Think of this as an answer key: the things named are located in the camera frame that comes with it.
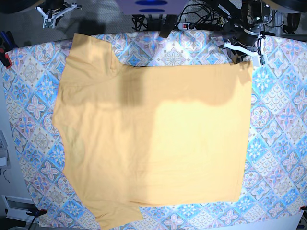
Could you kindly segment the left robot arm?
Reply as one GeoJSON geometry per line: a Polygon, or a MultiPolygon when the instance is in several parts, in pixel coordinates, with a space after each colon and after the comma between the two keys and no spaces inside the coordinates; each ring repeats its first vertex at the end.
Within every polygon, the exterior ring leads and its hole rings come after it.
{"type": "Polygon", "coordinates": [[[235,23],[235,35],[231,44],[240,49],[231,49],[231,59],[238,64],[249,56],[255,67],[265,64],[263,42],[265,35],[261,31],[269,22],[270,6],[261,0],[244,0],[241,7],[241,19],[235,23]]]}

